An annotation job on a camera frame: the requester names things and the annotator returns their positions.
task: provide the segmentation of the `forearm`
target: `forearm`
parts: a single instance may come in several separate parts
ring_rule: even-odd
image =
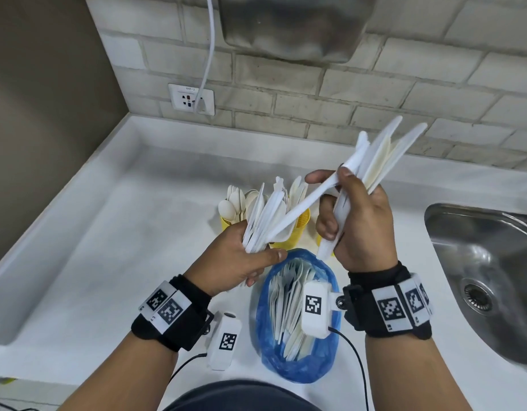
[[[155,411],[178,354],[129,333],[60,411]]]
[[[434,341],[366,337],[376,411],[471,410]]]

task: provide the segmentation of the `drain strainer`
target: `drain strainer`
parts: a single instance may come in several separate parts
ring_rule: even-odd
[[[463,289],[465,301],[475,310],[488,312],[492,310],[492,297],[488,291],[476,284],[467,284]]]

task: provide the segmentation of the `painted brick wall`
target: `painted brick wall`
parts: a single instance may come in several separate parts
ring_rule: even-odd
[[[344,144],[402,114],[401,132],[429,124],[413,154],[527,170],[527,0],[379,0],[344,65],[236,50],[218,25],[212,119],[167,90],[200,82],[205,0],[87,2],[134,113]]]

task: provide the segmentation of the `sink basin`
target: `sink basin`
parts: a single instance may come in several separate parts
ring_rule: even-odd
[[[527,215],[435,204],[425,225],[467,322],[527,370]]]

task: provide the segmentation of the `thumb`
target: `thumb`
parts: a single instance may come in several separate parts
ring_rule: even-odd
[[[372,204],[366,186],[347,167],[340,167],[337,177],[343,190],[346,191],[351,207],[367,207]]]
[[[286,259],[287,253],[281,248],[267,248],[265,251],[246,254],[246,267],[249,271],[256,271],[275,265]]]

